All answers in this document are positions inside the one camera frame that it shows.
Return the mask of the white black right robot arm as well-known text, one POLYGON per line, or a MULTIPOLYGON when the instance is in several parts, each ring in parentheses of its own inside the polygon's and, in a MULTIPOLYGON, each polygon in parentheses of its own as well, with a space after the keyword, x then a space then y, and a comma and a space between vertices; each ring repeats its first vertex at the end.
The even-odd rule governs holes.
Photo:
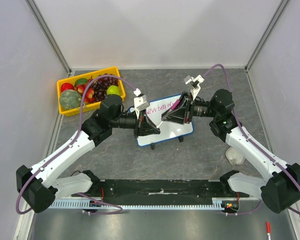
POLYGON ((212 133, 243 155, 261 175, 258 178, 238 171, 227 173, 226 180, 219 184, 220 193, 225 197, 245 193, 277 214, 290 209, 300 200, 300 165, 288 164, 252 137, 233 114, 234 106, 232 93, 226 89, 217 90, 209 101, 184 91, 161 120, 185 125, 193 117, 211 118, 212 133))

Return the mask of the blue framed whiteboard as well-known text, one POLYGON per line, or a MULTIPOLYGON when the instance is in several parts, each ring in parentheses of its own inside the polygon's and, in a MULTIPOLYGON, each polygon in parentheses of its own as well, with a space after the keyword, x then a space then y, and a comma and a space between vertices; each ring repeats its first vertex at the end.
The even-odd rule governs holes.
MULTIPOLYGON (((161 121, 161 115, 168 110, 181 94, 172 95, 157 100, 152 100, 149 103, 149 107, 146 109, 148 118, 155 124, 158 125, 161 121)), ((137 144, 140 147, 151 146, 151 144, 157 144, 170 139, 175 139, 181 136, 192 134, 194 131, 194 124, 188 123, 185 125, 166 122, 164 121, 160 127, 160 134, 153 134, 148 136, 140 136, 136 139, 137 144)))

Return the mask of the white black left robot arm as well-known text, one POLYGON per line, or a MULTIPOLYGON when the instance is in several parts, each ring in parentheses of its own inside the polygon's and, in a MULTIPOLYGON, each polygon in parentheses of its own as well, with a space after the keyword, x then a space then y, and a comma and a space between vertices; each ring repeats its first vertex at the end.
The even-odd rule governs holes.
POLYGON ((132 129, 136 138, 160 134, 160 129, 147 117, 146 109, 150 105, 147 97, 140 94, 133 101, 134 112, 125 112, 121 97, 108 95, 55 152, 32 167, 20 166, 16 170, 17 200, 24 199, 31 210, 41 213, 57 197, 81 193, 96 196, 100 191, 99 179, 91 171, 62 179, 59 176, 78 158, 110 137, 113 128, 132 129))

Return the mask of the magenta capped whiteboard marker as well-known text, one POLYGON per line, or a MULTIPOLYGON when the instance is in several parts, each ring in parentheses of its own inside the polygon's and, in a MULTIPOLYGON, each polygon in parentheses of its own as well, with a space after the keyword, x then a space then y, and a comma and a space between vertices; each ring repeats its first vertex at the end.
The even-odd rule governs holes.
POLYGON ((159 124, 156 126, 158 129, 160 128, 160 126, 162 125, 162 123, 164 122, 164 120, 167 118, 167 115, 169 113, 171 113, 180 103, 180 100, 176 100, 175 103, 171 106, 171 108, 169 110, 167 110, 166 113, 163 114, 163 116, 161 117, 161 121, 159 122, 159 124))

